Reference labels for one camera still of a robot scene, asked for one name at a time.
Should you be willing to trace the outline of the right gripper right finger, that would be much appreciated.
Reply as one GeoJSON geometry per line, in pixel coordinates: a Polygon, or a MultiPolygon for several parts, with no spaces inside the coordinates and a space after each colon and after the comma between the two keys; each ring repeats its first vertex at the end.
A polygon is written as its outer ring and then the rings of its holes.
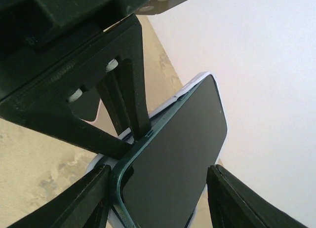
{"type": "Polygon", "coordinates": [[[208,205],[214,228],[304,228],[221,165],[207,171],[208,205]]]}

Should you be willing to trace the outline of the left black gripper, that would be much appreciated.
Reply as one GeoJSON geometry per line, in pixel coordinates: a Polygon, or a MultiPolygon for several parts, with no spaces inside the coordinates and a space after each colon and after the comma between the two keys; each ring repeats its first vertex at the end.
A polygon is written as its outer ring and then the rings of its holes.
{"type": "Polygon", "coordinates": [[[71,34],[103,30],[149,0],[0,0],[0,96],[54,62],[71,34]]]}

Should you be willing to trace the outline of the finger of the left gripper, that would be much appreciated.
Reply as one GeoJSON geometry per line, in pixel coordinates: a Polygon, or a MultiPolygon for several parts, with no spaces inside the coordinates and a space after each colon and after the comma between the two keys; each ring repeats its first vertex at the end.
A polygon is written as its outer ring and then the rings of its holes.
{"type": "Polygon", "coordinates": [[[49,62],[36,57],[0,60],[0,116],[14,124],[115,159],[132,145],[73,115],[68,106],[76,90],[87,90],[107,76],[116,58],[66,58],[49,62]]]}
{"type": "Polygon", "coordinates": [[[142,26],[135,15],[106,32],[114,34],[107,56],[118,66],[96,85],[118,134],[130,129],[138,141],[150,130],[144,77],[142,26]]]}

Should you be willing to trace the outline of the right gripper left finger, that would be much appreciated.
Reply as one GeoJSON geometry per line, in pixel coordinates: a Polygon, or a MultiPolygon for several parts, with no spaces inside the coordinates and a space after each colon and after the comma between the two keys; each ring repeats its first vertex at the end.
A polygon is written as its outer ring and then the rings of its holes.
{"type": "Polygon", "coordinates": [[[105,228],[110,209],[111,167],[92,169],[53,200],[11,228],[105,228]]]}

